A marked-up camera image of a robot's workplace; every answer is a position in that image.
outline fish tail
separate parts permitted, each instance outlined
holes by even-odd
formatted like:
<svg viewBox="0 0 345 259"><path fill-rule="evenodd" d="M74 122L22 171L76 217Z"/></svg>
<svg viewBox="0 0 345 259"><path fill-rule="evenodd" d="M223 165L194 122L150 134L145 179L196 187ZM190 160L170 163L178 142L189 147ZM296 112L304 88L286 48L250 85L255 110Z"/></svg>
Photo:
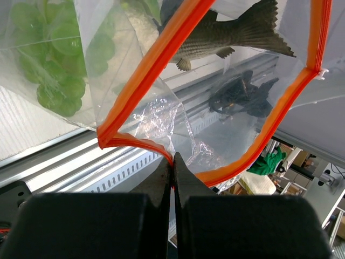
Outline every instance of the fish tail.
<svg viewBox="0 0 345 259"><path fill-rule="evenodd" d="M238 31L236 45L256 47L294 57L286 42L274 32L277 0L261 0L245 11L232 24Z"/></svg>

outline fish body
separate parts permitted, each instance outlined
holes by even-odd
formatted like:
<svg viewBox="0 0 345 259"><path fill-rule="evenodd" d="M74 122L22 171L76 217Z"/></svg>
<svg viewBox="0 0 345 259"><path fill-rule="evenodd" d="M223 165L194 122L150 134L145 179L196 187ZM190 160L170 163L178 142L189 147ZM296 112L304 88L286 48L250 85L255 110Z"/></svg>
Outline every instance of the fish body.
<svg viewBox="0 0 345 259"><path fill-rule="evenodd" d="M239 18L226 22L216 21L217 13L208 11L170 62L176 63L180 70L188 71L191 60L211 54L225 58L234 52L232 46L256 47L294 57L291 48L274 32L277 4L277 0L261 0ZM163 9L164 3L161 10L163 25L158 28L159 31L171 18Z"/></svg>

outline black cable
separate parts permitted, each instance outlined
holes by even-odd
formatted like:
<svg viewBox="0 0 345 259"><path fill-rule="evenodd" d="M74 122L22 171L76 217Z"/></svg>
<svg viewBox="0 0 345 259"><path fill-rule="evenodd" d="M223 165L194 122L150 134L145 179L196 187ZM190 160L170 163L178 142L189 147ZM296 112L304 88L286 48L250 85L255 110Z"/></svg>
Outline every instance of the black cable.
<svg viewBox="0 0 345 259"><path fill-rule="evenodd" d="M334 171L334 169L333 169L333 164L331 163L331 164L330 164L330 168L332 169L333 173L335 173L335 174L341 174L341 176L345 179L345 176L343 175L343 174L345 174L345 172L340 172L338 166L336 166L336 165L334 165L334 166L335 166L335 168L338 170L338 172Z"/></svg>

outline bunch of grapes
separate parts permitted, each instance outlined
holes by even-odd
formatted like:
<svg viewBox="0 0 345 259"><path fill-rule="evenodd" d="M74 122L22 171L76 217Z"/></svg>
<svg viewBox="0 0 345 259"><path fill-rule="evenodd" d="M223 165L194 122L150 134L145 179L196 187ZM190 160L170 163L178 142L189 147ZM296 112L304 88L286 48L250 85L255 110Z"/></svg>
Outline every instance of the bunch of grapes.
<svg viewBox="0 0 345 259"><path fill-rule="evenodd" d="M87 49L87 75L73 2L40 1L41 5L17 3L10 11L18 65L28 81L38 84L42 107L71 117L81 109L85 77L101 76L115 55L113 13L109 12Z"/></svg>

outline green cloth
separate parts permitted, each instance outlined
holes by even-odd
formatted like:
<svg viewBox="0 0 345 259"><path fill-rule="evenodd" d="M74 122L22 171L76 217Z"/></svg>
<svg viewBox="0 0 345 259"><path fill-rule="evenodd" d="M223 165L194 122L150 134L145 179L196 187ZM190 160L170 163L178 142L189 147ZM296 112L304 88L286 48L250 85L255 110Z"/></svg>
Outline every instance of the green cloth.
<svg viewBox="0 0 345 259"><path fill-rule="evenodd" d="M280 147L277 148L277 154L268 154L264 158L259 156L255 163L247 170L248 172L267 175L274 173L279 162L286 157L286 153L282 153Z"/></svg>

